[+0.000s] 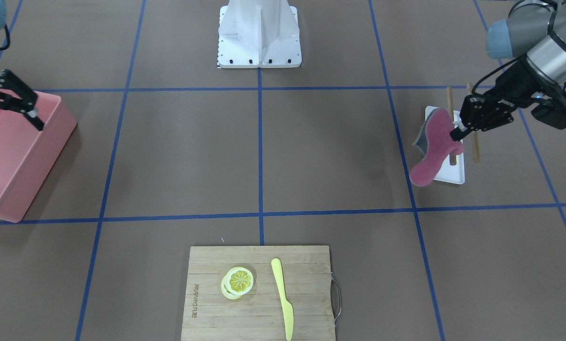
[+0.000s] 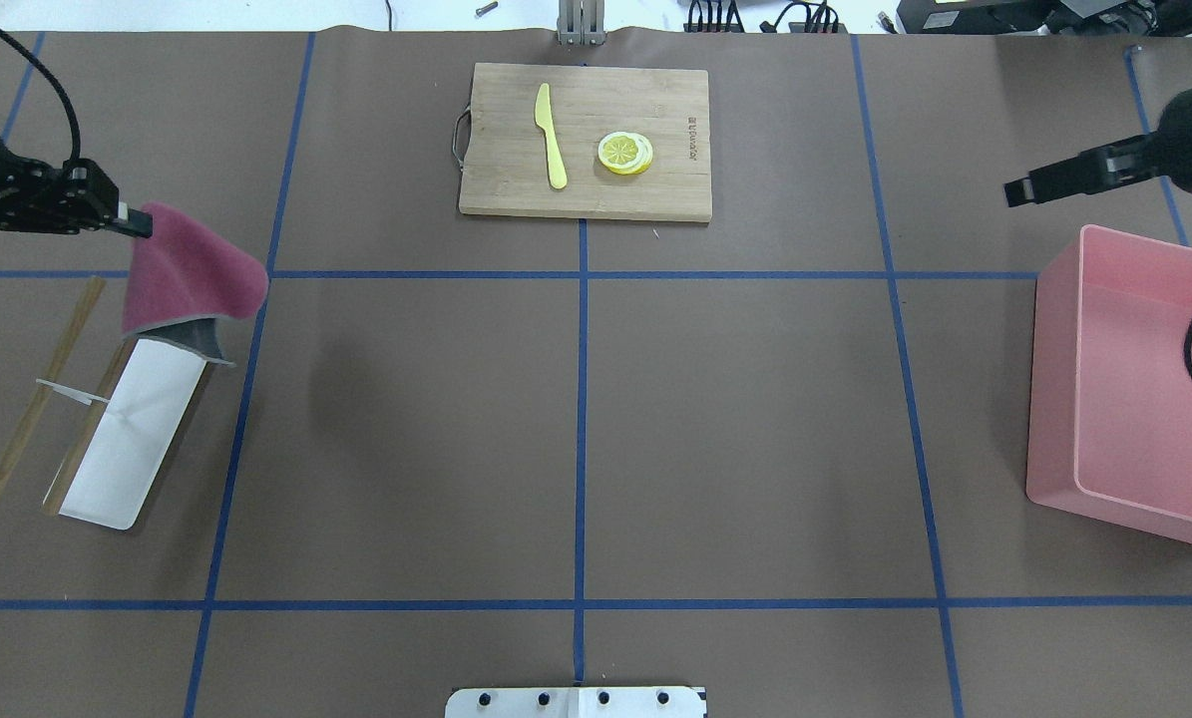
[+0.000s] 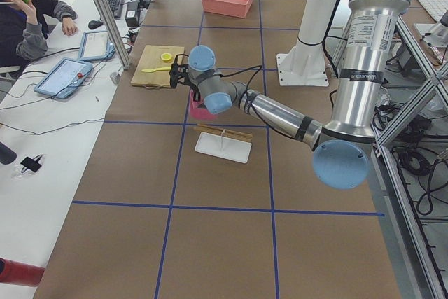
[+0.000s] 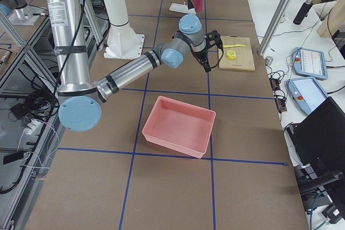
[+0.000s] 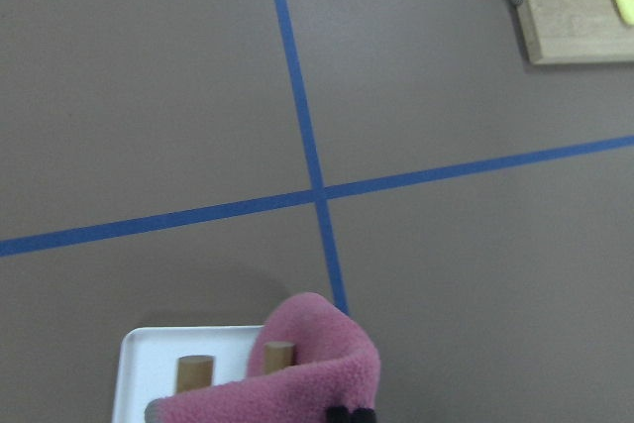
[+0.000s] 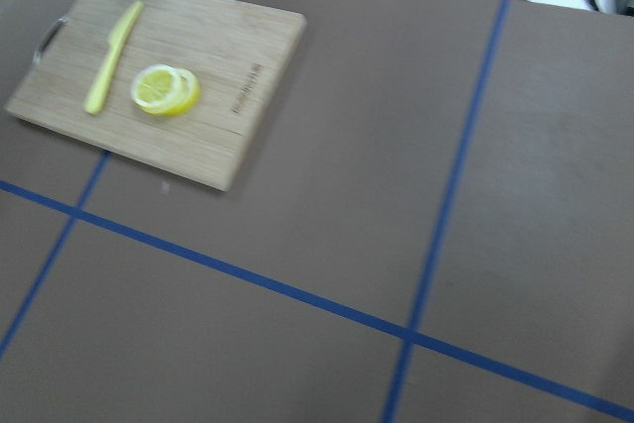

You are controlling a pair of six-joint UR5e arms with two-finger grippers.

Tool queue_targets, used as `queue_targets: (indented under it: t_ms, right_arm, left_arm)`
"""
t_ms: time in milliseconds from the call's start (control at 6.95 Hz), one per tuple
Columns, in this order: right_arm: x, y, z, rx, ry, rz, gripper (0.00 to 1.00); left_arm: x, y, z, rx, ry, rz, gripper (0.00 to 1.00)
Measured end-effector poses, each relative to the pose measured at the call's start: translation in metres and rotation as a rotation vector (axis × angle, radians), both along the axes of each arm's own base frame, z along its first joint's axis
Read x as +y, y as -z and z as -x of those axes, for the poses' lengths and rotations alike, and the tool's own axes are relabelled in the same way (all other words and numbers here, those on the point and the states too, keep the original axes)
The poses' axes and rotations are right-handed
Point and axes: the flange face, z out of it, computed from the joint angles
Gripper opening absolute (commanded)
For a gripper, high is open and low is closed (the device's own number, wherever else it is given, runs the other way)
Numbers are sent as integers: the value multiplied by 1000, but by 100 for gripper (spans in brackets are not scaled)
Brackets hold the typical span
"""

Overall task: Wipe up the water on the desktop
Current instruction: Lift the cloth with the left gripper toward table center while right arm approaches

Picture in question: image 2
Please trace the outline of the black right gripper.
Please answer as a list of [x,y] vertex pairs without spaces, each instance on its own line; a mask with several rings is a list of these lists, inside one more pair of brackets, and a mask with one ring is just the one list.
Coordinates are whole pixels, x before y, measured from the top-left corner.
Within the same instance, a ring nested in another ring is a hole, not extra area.
[[1153,151],[1155,135],[1138,135],[1079,151],[1078,157],[1030,171],[1028,177],[1006,182],[1007,208],[1042,204],[1084,194],[1088,190],[1113,190],[1165,177]]

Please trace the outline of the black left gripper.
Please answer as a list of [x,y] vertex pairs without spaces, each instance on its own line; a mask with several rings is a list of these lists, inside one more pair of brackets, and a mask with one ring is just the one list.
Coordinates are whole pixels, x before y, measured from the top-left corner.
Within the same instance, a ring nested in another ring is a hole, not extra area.
[[81,159],[67,168],[21,161],[4,173],[0,230],[15,233],[80,233],[108,230],[149,239],[151,213],[122,204],[120,191],[99,165]]

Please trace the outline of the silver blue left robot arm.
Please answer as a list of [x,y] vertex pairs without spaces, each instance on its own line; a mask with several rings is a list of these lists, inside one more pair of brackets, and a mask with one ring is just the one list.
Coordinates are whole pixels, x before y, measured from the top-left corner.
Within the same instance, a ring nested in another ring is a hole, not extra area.
[[122,202],[120,190],[108,174],[82,156],[82,135],[72,97],[39,56],[0,27],[0,41],[15,50],[52,87],[68,126],[68,155],[52,167],[38,159],[11,151],[0,136],[0,230],[7,233],[111,231],[149,239],[154,219],[143,210]]

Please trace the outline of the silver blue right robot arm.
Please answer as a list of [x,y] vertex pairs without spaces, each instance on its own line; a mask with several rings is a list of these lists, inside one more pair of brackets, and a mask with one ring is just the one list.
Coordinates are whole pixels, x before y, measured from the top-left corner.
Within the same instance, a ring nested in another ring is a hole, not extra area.
[[1192,192],[1192,88],[1165,106],[1155,131],[1079,151],[1006,182],[1008,208],[1098,194],[1156,178]]

